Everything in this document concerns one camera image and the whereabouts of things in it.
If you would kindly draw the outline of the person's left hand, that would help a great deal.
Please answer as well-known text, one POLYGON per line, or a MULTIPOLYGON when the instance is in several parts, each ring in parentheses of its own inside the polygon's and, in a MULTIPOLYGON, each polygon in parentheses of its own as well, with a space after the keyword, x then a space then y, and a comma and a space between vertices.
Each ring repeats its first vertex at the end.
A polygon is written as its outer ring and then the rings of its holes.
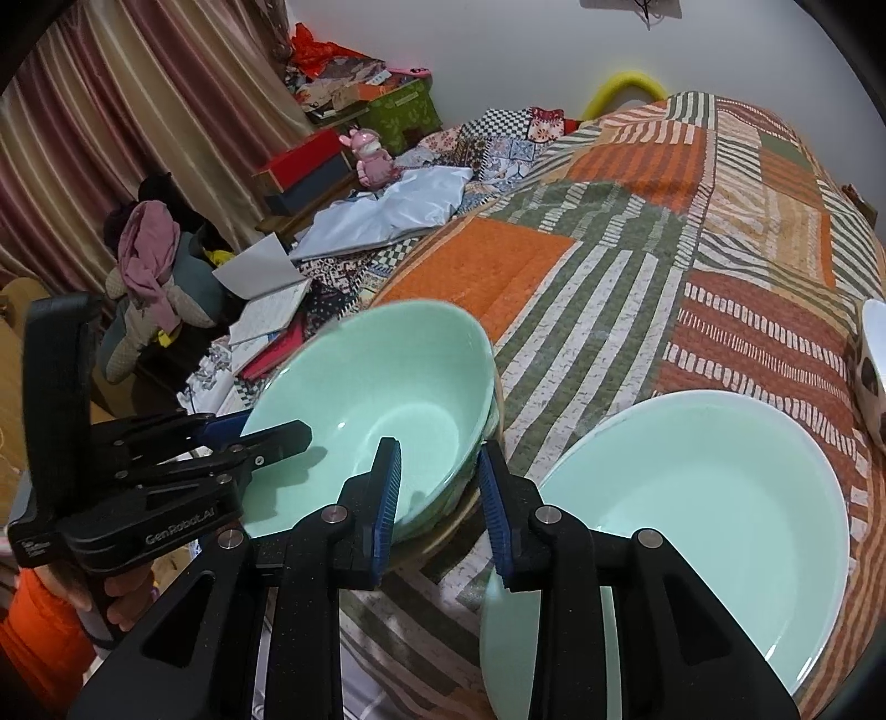
MULTIPOLYGON (((41 565, 36 574, 44 587, 55 597, 67 601, 83 612, 93 609, 97 593, 93 593, 61 565, 41 565)), ((129 570, 104 580, 104 594, 111 600, 105 618, 122 631, 129 631, 154 602, 154 573, 150 565, 129 570)))

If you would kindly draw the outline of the orange sleeve forearm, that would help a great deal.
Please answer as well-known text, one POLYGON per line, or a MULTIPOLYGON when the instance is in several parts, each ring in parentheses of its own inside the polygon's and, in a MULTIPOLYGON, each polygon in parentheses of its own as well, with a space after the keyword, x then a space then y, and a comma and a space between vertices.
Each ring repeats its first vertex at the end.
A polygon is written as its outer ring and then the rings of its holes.
POLYGON ((21 570, 2 620, 2 702, 24 718, 62 718, 96 659, 74 606, 21 570))

